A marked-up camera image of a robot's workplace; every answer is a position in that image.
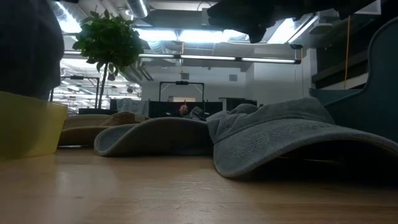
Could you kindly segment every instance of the potted plant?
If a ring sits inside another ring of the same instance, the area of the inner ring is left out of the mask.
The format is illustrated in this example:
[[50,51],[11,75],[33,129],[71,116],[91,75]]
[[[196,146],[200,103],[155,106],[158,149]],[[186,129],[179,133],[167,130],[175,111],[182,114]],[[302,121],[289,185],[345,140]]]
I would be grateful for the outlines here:
[[72,48],[81,50],[80,55],[88,57],[87,63],[97,63],[98,72],[105,66],[99,93],[99,109],[108,72],[112,72],[109,79],[114,80],[119,72],[124,73],[126,67],[137,61],[138,55],[144,52],[139,34],[131,27],[132,24],[133,21],[127,21],[121,16],[115,17],[108,10],[101,16],[91,11],[91,17],[80,23],[81,32],[76,35],[77,42]]

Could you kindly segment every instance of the desk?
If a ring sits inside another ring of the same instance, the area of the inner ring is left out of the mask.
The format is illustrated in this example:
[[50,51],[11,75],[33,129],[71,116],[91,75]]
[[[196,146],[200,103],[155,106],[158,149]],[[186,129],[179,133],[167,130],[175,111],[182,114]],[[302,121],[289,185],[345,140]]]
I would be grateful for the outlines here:
[[238,182],[210,158],[103,158],[90,150],[0,164],[0,223],[397,223],[398,190]]

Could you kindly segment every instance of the plant stem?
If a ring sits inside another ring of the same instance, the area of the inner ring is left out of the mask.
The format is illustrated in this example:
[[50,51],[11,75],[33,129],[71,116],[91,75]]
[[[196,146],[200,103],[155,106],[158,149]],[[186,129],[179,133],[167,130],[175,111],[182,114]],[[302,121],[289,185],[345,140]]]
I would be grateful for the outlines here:
[[102,109],[102,95],[104,94],[104,86],[105,86],[105,81],[106,81],[106,75],[108,74],[108,64],[109,62],[105,63],[105,69],[104,69],[104,77],[102,78],[102,83],[101,83],[101,91],[99,93],[99,102],[98,102],[98,109]]

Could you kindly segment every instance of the hat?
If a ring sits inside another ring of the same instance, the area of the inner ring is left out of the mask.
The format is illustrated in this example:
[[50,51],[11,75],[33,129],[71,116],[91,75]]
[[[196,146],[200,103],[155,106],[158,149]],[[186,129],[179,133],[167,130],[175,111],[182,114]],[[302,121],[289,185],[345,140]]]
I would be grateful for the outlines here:
[[212,155],[213,143],[203,121],[154,118],[108,128],[94,141],[99,156]]
[[[207,119],[214,142],[214,162],[225,177],[239,177],[280,156],[322,142],[364,143],[378,152],[398,156],[398,144],[375,134],[334,124],[315,98],[286,101],[253,109],[240,105],[234,111],[219,112]],[[313,147],[319,154],[323,147]]]
[[130,112],[113,115],[84,114],[67,118],[63,124],[59,146],[92,146],[95,137],[105,129],[122,125],[137,124],[149,119]]

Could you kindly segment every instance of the yellow bowl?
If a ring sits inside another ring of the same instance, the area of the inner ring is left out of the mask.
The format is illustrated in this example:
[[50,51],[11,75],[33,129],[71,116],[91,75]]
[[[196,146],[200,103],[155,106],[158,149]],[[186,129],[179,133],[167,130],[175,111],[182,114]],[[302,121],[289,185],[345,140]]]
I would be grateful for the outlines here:
[[0,161],[57,150],[67,106],[0,91]]

